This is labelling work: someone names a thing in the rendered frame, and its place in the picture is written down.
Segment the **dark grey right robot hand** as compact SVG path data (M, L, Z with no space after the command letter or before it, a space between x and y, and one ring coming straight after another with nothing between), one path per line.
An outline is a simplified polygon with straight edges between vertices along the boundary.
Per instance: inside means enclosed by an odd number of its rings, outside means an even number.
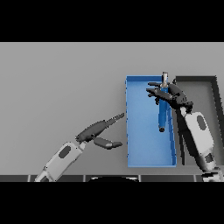
M154 96L156 102L163 100L170 104L173 109L185 108L185 112L190 114L193 109L193 102L188 101L183 90L181 90L176 84L168 84L168 92L164 92L162 88L156 82L149 82L149 86L154 88L147 88L148 96Z

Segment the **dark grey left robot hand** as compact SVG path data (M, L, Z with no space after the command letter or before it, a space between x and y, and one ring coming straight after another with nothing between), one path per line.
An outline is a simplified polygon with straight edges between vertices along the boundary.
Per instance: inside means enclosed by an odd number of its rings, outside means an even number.
M99 122L95 122L91 124L90 126L88 126L87 128L85 128L80 134L78 134L75 137L75 140L79 144L83 142L88 143L90 141L94 141L95 145L102 147L103 149L106 149L106 150L111 150L113 148L120 147L123 145L121 142L112 142L102 137L99 137L99 135L105 129L107 129L110 125L116 123L119 119L123 117L124 117L124 113L121 113L120 115L116 115L108 119L107 121L102 120Z

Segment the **dark grey bin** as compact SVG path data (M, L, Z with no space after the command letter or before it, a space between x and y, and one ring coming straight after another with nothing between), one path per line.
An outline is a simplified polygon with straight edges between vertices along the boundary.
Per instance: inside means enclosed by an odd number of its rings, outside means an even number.
M224 165L224 106L215 76L177 76L177 85L187 99L193 102L193 112L201 112L206 118L214 141L214 157L217 165Z

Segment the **blue bin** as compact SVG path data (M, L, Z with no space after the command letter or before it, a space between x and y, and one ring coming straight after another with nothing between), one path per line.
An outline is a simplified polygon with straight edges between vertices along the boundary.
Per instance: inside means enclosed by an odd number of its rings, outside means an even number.
M161 83L162 76L127 75L125 80L128 167L175 167L172 108L167 103L165 129L160 132L159 106L146 91L149 82Z

